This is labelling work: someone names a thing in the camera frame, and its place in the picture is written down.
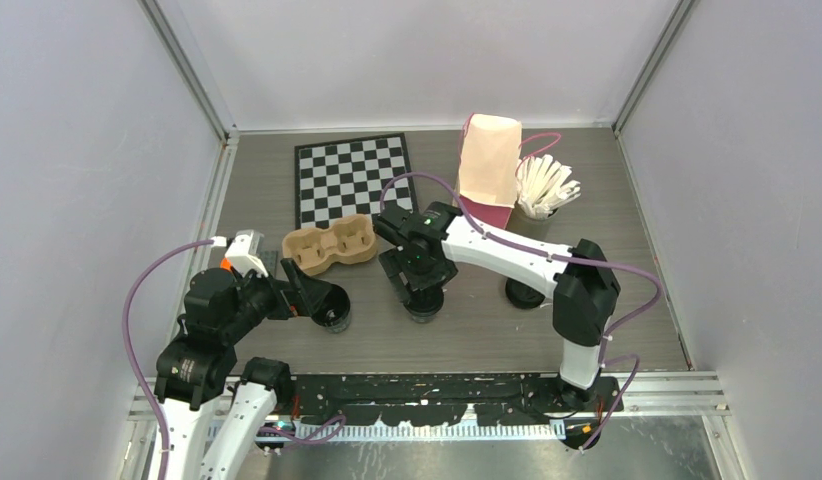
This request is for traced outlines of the black coffee cup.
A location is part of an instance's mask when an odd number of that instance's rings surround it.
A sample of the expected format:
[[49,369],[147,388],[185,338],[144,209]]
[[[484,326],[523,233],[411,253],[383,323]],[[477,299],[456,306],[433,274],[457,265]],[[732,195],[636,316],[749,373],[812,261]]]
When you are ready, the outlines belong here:
[[434,320],[442,309],[445,301],[444,292],[440,288],[413,292],[403,307],[415,323],[426,324]]
[[347,292],[339,286],[333,286],[311,315],[311,319],[326,332],[339,334],[350,326],[350,312],[351,302]]

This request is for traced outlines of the stack of black lids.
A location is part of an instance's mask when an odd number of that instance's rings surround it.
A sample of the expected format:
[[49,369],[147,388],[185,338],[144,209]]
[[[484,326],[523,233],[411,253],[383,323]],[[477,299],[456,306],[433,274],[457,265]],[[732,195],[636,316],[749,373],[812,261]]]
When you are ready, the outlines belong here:
[[521,310],[539,308],[547,300],[543,292],[511,278],[506,280],[505,295],[515,308]]

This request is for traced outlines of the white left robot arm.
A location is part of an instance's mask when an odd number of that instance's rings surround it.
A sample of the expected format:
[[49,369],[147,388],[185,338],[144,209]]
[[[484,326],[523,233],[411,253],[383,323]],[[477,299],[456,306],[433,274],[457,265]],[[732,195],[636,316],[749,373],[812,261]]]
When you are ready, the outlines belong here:
[[348,327],[351,301],[341,286],[306,275],[290,259],[282,265],[284,280],[232,265],[191,279],[180,331],[158,356],[154,385],[143,387],[158,422],[159,478],[233,477],[266,417],[292,405],[290,366],[254,357],[235,384],[221,430],[212,443],[205,442],[237,363],[236,345],[263,321],[306,317],[331,333]]

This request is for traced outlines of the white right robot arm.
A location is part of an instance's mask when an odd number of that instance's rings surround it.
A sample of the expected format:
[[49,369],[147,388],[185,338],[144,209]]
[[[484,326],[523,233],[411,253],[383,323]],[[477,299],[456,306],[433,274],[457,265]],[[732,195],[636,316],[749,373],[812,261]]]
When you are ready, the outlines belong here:
[[588,240],[550,244],[508,232],[442,202],[423,212],[395,203],[374,215],[375,233],[391,244],[379,262],[400,303],[425,323],[444,305],[444,286],[468,264],[506,277],[552,303],[554,330],[563,339],[558,397],[583,410],[598,395],[601,343],[620,284],[602,249]]

